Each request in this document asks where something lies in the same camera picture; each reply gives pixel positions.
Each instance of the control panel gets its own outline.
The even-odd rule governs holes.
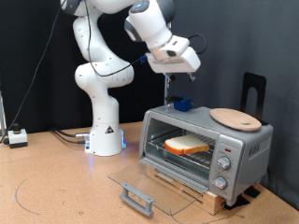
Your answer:
[[[230,198],[235,181],[237,157],[239,150],[228,144],[220,143],[216,153],[211,188],[222,197]]]

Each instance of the wooden block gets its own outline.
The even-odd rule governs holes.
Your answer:
[[[187,186],[184,183],[176,180],[175,178],[165,175],[154,168],[148,166],[147,167],[147,176],[151,179],[154,179],[156,182],[162,184],[163,186],[173,190],[176,193],[179,193],[182,197],[190,202],[196,200],[202,192],[193,189]],[[217,196],[209,191],[202,194],[201,197],[197,199],[194,204],[205,211],[207,211],[211,215],[216,215],[223,207],[224,207],[225,199],[221,196]]]

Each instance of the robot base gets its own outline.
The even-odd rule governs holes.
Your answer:
[[[113,156],[119,154],[123,148],[122,131],[118,122],[95,123],[85,144],[85,152],[97,156]]]

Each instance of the robot arm logo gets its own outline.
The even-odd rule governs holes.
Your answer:
[[[106,133],[114,133],[113,129],[111,128],[111,126],[108,127],[108,129],[106,130]]]

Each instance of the oven rack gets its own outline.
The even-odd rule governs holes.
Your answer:
[[[159,136],[157,138],[154,138],[154,139],[148,141],[148,144],[156,147],[157,149],[167,151],[164,148],[164,142],[167,139],[170,139],[173,137],[179,137],[179,136],[183,136],[183,135],[187,135],[187,134],[192,134],[195,137],[202,140],[203,142],[207,143],[209,145],[209,151],[201,151],[201,152],[196,152],[193,154],[186,154],[186,155],[176,155],[176,154],[173,154],[173,155],[178,156],[178,157],[182,158],[183,160],[191,161],[191,162],[209,170],[210,165],[212,163],[214,147],[216,144],[216,141],[214,139],[205,137],[198,133],[192,133],[192,132],[189,132],[186,130],[175,130],[173,132],[164,134],[162,136]]]

